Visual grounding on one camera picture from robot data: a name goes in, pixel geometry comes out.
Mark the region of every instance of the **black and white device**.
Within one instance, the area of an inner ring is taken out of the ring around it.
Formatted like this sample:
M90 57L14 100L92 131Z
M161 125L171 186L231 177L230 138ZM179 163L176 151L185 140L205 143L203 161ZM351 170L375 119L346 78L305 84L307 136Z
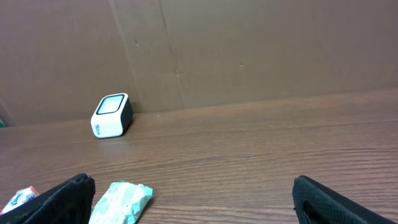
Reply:
M125 93L102 98L91 117L91 128L97 138L122 136L132 123L132 108Z

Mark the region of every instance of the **brown backdrop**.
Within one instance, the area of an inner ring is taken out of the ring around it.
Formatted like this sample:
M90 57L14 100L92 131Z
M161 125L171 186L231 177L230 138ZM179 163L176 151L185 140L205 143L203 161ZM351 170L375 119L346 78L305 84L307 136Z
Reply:
M394 0L0 2L0 114L89 118L398 85Z

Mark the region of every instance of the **wooden tabletop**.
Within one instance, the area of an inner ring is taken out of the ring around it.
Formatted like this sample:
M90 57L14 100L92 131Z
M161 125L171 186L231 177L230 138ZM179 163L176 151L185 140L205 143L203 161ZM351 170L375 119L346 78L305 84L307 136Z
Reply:
M84 172L93 203L117 180L152 187L140 223L297 223L307 175L398 222L398 88L134 118L112 139L88 119L0 129L0 207Z

